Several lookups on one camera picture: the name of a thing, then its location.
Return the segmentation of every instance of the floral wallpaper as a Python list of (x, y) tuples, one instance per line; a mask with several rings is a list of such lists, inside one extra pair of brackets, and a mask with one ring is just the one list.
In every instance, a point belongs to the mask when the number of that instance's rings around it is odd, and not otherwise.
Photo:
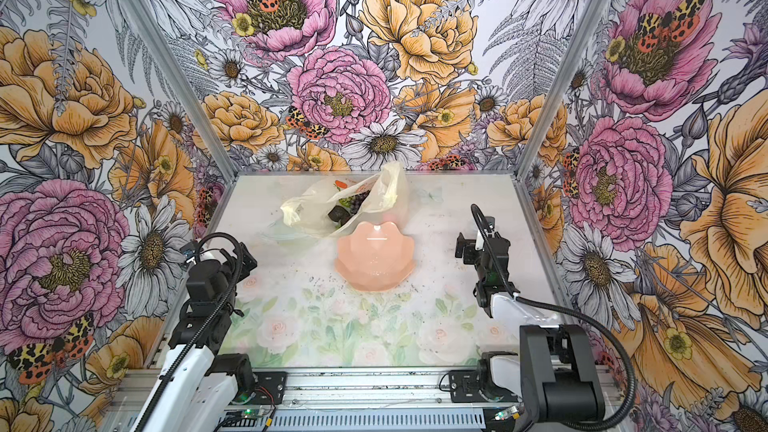
[(238, 169), (347, 171), (515, 168), (587, 0), (146, 1)]
[(0, 0), (5, 430), (97, 429), (126, 370), (150, 359), (184, 273), (178, 251), (224, 193), (119, 11)]
[(766, 12), (612, 0), (524, 177), (572, 305), (632, 358), (638, 430), (768, 427)]

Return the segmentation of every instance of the pink bowl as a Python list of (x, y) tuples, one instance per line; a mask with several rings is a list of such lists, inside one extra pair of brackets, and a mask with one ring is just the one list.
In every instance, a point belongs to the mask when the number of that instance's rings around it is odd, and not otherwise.
[(339, 239), (336, 271), (363, 292), (397, 286), (413, 272), (413, 239), (392, 222), (374, 226), (360, 222), (351, 235)]

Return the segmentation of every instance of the plastic bag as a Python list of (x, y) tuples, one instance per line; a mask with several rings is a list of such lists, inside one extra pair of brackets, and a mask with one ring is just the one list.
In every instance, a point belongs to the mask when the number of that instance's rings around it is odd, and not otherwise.
[[(328, 218), (340, 198), (370, 190), (360, 210), (343, 226)], [(286, 200), (280, 207), (286, 226), (313, 237), (340, 237), (351, 234), (360, 222), (394, 222), (402, 229), (408, 220), (408, 183), (400, 162), (389, 162), (381, 171), (347, 188), (336, 186), (336, 177), (327, 177), (309, 187), (301, 197)]]

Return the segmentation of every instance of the translucent yellow plastic bag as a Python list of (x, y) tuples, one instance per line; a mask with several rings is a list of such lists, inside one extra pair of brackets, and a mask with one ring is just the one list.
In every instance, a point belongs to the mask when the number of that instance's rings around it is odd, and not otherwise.
[[(328, 212), (339, 205), (339, 199), (370, 190), (357, 214), (336, 228)], [(309, 187), (301, 197), (286, 200), (280, 207), (283, 222), (313, 237), (340, 237), (351, 234), (360, 222), (383, 224), (394, 222), (402, 230), (408, 220), (408, 183), (400, 162), (389, 162), (374, 176), (347, 188), (336, 186), (330, 176)]]

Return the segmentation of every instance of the wall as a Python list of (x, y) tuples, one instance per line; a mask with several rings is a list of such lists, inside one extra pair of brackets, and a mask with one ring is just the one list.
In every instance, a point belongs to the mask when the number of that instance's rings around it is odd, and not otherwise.
[(525, 177), (573, 306), (632, 357), (638, 430), (768, 426), (767, 11), (613, 0)]
[(92, 431), (224, 189), (113, 0), (0, 10), (0, 428)]
[(148, 1), (251, 171), (514, 168), (538, 112), (507, 105), (548, 90), (586, 4)]

